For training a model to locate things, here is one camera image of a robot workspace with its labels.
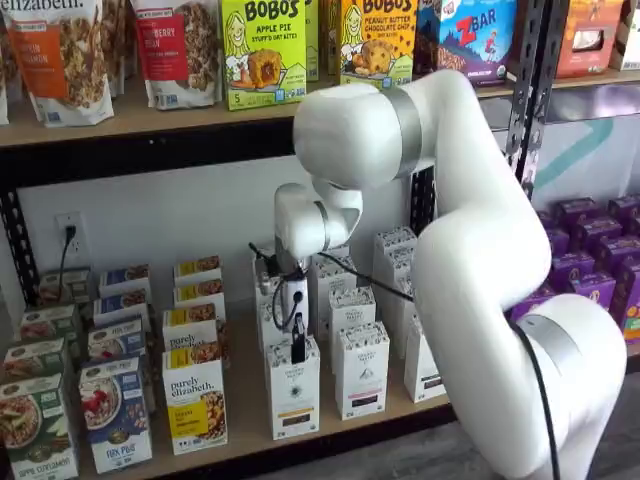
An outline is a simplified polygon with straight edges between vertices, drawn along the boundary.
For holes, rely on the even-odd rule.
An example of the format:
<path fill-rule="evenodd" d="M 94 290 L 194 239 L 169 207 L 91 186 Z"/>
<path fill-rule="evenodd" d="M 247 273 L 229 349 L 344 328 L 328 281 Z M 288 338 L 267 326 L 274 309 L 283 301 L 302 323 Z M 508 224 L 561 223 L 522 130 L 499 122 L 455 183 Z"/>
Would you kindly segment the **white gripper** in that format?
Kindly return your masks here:
<path fill-rule="evenodd" d="M 291 333 L 291 363 L 307 359 L 309 296 L 305 276 L 282 276 L 272 296 L 272 318 L 276 328 Z"/>

